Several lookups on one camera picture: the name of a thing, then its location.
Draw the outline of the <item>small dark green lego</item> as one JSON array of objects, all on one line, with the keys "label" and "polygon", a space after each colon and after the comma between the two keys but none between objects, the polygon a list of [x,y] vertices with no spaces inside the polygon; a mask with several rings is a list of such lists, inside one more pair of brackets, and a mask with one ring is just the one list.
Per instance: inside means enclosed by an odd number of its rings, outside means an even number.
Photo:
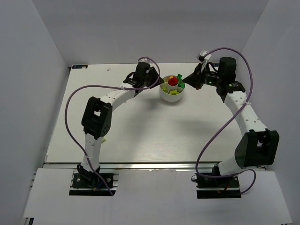
[{"label": "small dark green lego", "polygon": [[185,88],[185,83],[180,83],[179,87],[182,88],[182,89],[184,89]]}]

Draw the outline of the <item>green lego plate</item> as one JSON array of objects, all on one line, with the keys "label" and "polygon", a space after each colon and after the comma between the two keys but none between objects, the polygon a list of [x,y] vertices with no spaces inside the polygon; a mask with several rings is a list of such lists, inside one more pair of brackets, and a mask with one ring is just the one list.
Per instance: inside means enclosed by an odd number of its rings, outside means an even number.
[{"label": "green lego plate", "polygon": [[177,75],[177,79],[178,79],[178,87],[181,87],[181,85],[183,84],[183,81],[182,81],[182,75],[178,74]]}]

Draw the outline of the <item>red lego brick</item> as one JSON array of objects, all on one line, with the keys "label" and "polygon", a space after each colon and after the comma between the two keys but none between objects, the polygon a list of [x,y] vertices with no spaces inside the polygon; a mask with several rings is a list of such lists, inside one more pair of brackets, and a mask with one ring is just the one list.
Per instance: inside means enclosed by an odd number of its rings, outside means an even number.
[{"label": "red lego brick", "polygon": [[168,80],[168,84],[170,86],[177,86],[178,85],[178,78],[177,77],[172,77]]}]

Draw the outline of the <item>lime green lego brick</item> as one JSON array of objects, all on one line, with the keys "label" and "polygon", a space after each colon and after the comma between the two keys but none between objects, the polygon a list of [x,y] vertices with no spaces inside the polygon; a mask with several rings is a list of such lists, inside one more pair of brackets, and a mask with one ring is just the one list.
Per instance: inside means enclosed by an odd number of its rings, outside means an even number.
[{"label": "lime green lego brick", "polygon": [[177,94],[180,94],[180,92],[177,91],[177,90],[171,90],[171,91],[169,91],[168,94],[170,94],[170,95],[177,95]]}]

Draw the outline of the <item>pale green lego brick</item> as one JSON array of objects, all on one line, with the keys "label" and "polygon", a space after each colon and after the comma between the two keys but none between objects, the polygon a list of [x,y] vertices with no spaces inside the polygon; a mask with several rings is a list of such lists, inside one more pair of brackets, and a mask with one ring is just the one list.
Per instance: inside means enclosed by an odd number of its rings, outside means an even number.
[{"label": "pale green lego brick", "polygon": [[162,88],[161,88],[161,90],[162,90],[163,92],[165,92],[165,93],[167,93],[167,92],[168,92],[168,90],[167,90],[167,88],[166,88],[166,87],[162,87]]}]

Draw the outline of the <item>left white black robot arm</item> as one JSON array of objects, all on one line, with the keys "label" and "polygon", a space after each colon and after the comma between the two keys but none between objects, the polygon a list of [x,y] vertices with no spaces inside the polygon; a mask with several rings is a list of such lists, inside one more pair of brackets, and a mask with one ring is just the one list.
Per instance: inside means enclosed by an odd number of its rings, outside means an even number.
[{"label": "left white black robot arm", "polygon": [[100,98],[89,98],[81,122],[85,134],[84,158],[77,166],[88,187],[96,187],[101,180],[96,175],[100,169],[100,149],[103,137],[111,128],[113,111],[137,96],[143,89],[154,88],[162,82],[160,69],[140,61],[135,71],[127,75],[119,87]]}]

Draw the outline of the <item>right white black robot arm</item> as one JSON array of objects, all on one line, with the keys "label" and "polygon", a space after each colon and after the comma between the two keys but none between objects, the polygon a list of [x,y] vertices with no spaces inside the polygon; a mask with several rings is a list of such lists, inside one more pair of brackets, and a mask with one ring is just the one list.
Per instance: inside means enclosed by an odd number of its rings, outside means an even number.
[{"label": "right white black robot arm", "polygon": [[210,62],[203,60],[183,82],[199,90],[203,85],[216,87],[217,94],[232,112],[231,121],[239,126],[242,139],[234,155],[214,165],[212,172],[202,177],[225,179],[248,168],[272,165],[279,143],[279,133],[269,130],[253,110],[244,86],[236,81],[236,60],[222,57],[218,70],[211,71]]}]

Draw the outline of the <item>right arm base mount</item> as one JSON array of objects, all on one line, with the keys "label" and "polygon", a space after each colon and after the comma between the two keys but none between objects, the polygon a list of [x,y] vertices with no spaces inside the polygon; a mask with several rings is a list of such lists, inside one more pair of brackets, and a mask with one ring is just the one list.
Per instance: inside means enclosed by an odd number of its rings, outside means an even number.
[{"label": "right arm base mount", "polygon": [[196,184],[198,199],[241,198],[240,184],[237,177],[215,179],[194,174],[191,181]]}]

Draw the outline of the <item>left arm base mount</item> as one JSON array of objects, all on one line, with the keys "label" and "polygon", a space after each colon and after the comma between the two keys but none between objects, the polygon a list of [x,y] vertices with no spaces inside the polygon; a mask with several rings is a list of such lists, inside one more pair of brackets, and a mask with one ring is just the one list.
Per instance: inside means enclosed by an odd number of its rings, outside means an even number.
[{"label": "left arm base mount", "polygon": [[70,196],[113,196],[117,190],[119,175],[117,173],[100,174],[108,185],[112,194],[110,194],[106,185],[98,176],[94,181],[89,181],[79,173],[74,173],[69,195]]}]

